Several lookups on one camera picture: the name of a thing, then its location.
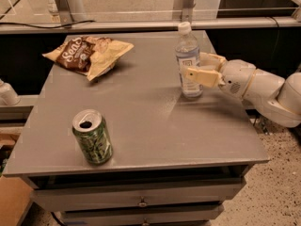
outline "bottle label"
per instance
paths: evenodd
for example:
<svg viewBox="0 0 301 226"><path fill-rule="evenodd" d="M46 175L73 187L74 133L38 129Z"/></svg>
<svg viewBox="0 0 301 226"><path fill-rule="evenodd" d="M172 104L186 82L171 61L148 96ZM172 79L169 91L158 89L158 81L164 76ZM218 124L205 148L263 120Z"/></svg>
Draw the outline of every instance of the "bottle label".
<svg viewBox="0 0 301 226"><path fill-rule="evenodd" d="M191 57L178 57L180 69L182 67L191 67L199 65L199 61L195 56ZM184 78L180 74L181 82L182 82L182 90L186 95L199 94L202 91L202 85L198 83L194 83L189 79Z"/></svg>

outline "brown chip bag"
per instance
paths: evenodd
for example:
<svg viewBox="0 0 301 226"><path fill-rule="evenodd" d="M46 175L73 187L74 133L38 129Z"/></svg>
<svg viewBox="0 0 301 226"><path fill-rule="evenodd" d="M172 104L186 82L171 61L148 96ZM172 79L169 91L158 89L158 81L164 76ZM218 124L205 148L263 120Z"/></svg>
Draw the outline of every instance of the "brown chip bag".
<svg viewBox="0 0 301 226"><path fill-rule="evenodd" d="M91 81L114 68L116 61L133 47L128 42L89 36L64 42L53 52L43 56L63 65L66 69L86 75Z"/></svg>

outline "bottle cap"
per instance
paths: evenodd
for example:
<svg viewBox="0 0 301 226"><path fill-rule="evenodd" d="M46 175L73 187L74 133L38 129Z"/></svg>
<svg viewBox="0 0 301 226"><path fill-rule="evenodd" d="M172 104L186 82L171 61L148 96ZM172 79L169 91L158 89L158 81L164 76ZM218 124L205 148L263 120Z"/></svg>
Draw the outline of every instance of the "bottle cap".
<svg viewBox="0 0 301 226"><path fill-rule="evenodd" d="M191 32L191 25L189 22L180 23L178 30L181 35L189 34Z"/></svg>

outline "drawer handle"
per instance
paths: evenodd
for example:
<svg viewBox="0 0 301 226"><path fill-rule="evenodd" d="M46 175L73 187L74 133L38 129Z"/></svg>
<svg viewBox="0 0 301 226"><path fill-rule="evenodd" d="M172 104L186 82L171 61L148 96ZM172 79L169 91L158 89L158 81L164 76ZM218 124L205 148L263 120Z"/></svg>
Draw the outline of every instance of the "drawer handle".
<svg viewBox="0 0 301 226"><path fill-rule="evenodd" d="M144 197L141 197L141 202L138 204L139 207L147 207L148 203L144 201Z"/></svg>
<svg viewBox="0 0 301 226"><path fill-rule="evenodd" d="M150 224L147 222L147 220L144 218L144 222L141 224L141 226L150 226Z"/></svg>

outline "drawer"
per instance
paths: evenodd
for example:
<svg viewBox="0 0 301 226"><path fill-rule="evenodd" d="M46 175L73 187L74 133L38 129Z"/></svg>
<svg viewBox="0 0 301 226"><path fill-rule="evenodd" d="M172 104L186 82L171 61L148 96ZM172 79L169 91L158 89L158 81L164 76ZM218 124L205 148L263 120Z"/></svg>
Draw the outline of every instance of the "drawer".
<svg viewBox="0 0 301 226"><path fill-rule="evenodd" d="M32 193L31 198L39 206L51 212L148 207L191 202L222 202L232 199L245 183L245 180L241 178L228 178L207 181L37 190Z"/></svg>
<svg viewBox="0 0 301 226"><path fill-rule="evenodd" d="M61 220L67 225L77 226L120 226L156 225L171 222L189 222L215 219L223 211L218 204L193 204L161 206L153 208L99 210L62 214Z"/></svg>

